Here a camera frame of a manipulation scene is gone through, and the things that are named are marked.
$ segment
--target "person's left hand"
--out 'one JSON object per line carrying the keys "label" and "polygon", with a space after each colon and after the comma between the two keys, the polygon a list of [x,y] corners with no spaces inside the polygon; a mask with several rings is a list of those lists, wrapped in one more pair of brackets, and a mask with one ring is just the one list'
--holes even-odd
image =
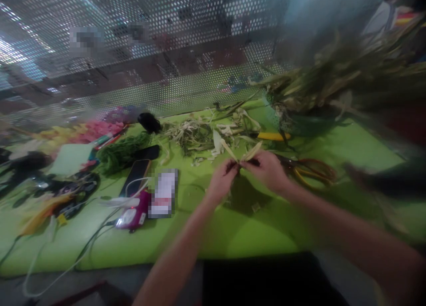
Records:
{"label": "person's left hand", "polygon": [[212,202],[216,206],[222,201],[232,185],[234,177],[238,174],[240,166],[233,160],[225,160],[213,173],[210,185],[205,192],[204,199]]}

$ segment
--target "smartphone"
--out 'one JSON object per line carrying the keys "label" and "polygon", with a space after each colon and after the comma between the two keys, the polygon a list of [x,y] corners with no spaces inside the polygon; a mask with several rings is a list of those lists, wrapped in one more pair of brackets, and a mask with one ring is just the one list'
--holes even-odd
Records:
{"label": "smartphone", "polygon": [[148,207],[148,218],[170,217],[178,184],[178,170],[168,169],[158,175],[154,198]]}
{"label": "smartphone", "polygon": [[[146,174],[151,166],[151,160],[138,160],[135,161],[132,165],[132,168],[130,170],[129,175],[127,176],[126,182],[123,185],[123,188],[121,189],[121,192],[119,194],[119,197],[126,197],[126,187],[134,180],[146,177]],[[145,183],[146,180],[138,181],[132,183],[127,188],[127,197],[132,196],[135,194],[140,187]]]}
{"label": "smartphone", "polygon": [[[147,147],[145,149],[140,149],[133,153],[132,157],[136,160],[155,160],[160,155],[160,146],[159,145],[153,145],[150,147]],[[132,166],[133,163],[128,163],[124,166],[124,168],[129,168]]]}

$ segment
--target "person's right hand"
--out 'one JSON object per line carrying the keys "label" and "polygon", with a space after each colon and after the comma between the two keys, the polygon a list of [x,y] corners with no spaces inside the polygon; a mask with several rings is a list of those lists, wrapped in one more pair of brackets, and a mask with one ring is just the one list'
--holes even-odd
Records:
{"label": "person's right hand", "polygon": [[282,192],[292,185],[275,154],[261,150],[253,159],[258,161],[260,165],[256,166],[249,162],[240,162],[240,165],[265,184],[268,189],[282,195]]}

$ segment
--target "perforated metal panel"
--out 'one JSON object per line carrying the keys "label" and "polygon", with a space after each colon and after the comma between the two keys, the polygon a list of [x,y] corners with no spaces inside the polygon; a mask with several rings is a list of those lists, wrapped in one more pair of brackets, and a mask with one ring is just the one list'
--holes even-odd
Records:
{"label": "perforated metal panel", "polygon": [[66,98],[158,115],[238,100],[263,73],[253,62],[309,63],[330,31],[356,33],[381,1],[0,0],[0,112],[28,108],[8,119],[48,125]]}

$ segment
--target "orange-handled scissors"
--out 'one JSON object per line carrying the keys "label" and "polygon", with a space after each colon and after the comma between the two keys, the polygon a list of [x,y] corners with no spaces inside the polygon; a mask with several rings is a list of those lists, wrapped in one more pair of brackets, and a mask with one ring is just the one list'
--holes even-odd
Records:
{"label": "orange-handled scissors", "polygon": [[291,169],[295,177],[304,186],[311,189],[320,189],[308,183],[304,177],[310,177],[320,181],[325,186],[331,186],[336,180],[336,171],[322,161],[315,159],[292,160],[288,157],[276,154],[284,167]]}

